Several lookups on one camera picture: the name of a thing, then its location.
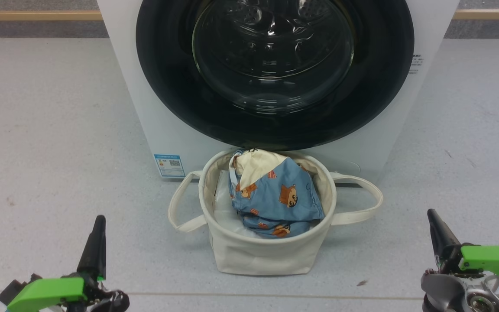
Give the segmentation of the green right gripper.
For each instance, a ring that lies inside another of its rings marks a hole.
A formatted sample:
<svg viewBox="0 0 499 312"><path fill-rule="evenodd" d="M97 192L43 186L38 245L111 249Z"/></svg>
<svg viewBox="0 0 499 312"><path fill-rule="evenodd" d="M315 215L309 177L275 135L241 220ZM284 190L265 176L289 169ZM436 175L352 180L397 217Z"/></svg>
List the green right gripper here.
<svg viewBox="0 0 499 312"><path fill-rule="evenodd" d="M499 246L462 245L435 209L427 211L432 249L440 274L478 279L499 276Z"/></svg>

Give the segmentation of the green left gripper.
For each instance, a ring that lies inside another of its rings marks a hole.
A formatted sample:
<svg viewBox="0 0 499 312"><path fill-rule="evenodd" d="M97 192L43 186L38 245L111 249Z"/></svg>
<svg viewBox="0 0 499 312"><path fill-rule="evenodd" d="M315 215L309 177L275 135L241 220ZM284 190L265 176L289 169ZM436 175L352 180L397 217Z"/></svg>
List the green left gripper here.
<svg viewBox="0 0 499 312"><path fill-rule="evenodd" d="M0 293L0 302L8 312L126 312L129 296L101 284L106 279L106 247L106 218L98 215L78 263L78 273L47 279L32 274L30 282L22 283L13 280Z"/></svg>

